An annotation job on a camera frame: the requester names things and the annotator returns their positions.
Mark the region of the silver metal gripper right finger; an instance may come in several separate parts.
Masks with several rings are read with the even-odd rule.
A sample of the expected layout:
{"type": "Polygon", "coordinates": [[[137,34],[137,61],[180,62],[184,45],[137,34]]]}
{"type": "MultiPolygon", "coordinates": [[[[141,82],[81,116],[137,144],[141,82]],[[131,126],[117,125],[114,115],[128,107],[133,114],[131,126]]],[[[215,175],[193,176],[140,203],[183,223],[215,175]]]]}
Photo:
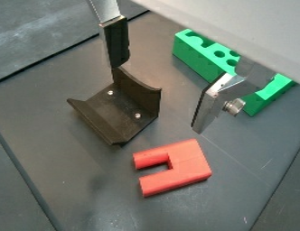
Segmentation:
{"type": "Polygon", "coordinates": [[[199,134],[207,130],[221,111],[237,116],[245,106],[241,97],[263,89],[276,75],[272,69],[247,57],[240,58],[235,71],[235,76],[225,73],[203,91],[192,122],[199,134]]]}

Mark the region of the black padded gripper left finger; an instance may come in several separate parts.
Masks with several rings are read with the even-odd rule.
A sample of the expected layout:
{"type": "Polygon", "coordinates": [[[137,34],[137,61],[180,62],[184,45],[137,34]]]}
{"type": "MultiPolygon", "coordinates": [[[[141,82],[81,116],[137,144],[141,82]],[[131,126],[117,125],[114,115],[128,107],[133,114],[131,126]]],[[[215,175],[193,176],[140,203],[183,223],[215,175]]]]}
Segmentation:
{"type": "Polygon", "coordinates": [[[128,18],[120,12],[117,0],[86,0],[96,20],[100,34],[106,42],[110,68],[120,67],[131,58],[128,18]]]}

